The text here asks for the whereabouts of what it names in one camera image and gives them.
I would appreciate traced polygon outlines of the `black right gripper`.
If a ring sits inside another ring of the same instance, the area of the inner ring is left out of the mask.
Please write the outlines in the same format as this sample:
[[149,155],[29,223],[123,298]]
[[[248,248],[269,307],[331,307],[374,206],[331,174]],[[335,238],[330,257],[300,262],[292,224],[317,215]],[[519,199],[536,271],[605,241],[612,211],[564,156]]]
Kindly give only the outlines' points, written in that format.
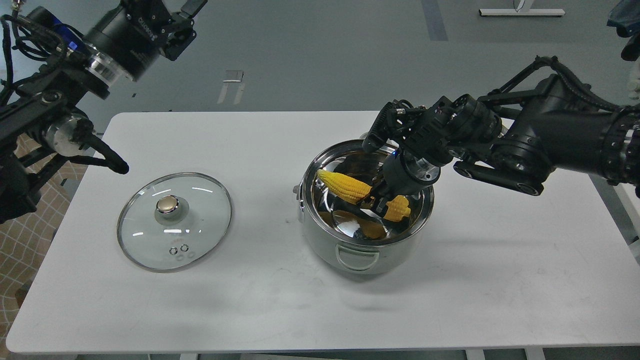
[[332,220],[335,225],[384,224],[383,219],[371,211],[388,210],[387,203],[396,196],[411,196],[432,186],[441,175],[441,167],[411,153],[392,153],[377,171],[366,196],[366,209],[342,198],[332,200]]

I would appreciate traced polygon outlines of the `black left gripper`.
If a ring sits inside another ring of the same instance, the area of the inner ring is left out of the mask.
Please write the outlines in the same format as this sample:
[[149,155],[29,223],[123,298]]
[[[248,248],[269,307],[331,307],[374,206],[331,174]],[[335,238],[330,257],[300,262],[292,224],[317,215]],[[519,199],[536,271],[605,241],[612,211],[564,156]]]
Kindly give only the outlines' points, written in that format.
[[105,84],[137,82],[158,57],[175,61],[196,39],[194,18],[206,4],[186,0],[171,13],[162,0],[121,0],[83,36],[87,70]]

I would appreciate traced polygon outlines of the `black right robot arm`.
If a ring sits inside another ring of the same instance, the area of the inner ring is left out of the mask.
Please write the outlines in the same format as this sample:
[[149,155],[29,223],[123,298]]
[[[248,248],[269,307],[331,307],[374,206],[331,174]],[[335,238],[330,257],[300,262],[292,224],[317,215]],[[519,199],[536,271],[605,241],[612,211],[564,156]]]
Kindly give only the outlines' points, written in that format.
[[319,176],[338,198],[398,222],[407,196],[452,164],[463,177],[539,196],[556,169],[599,176],[610,186],[639,187],[639,106],[592,92],[557,57],[538,56],[498,89],[473,98],[442,96],[434,105],[386,103],[362,143],[367,153],[398,145],[371,185]]

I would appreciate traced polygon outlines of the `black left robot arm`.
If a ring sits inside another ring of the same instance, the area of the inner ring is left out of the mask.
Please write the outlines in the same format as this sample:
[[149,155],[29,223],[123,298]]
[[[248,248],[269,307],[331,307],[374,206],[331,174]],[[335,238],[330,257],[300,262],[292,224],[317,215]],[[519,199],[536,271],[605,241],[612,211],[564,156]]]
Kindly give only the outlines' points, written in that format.
[[170,13],[162,0],[121,0],[86,34],[45,7],[21,16],[23,4],[1,17],[2,223],[36,212],[41,188],[68,162],[128,173],[77,104],[89,92],[104,100],[121,76],[139,80],[159,56],[176,60],[206,2]]

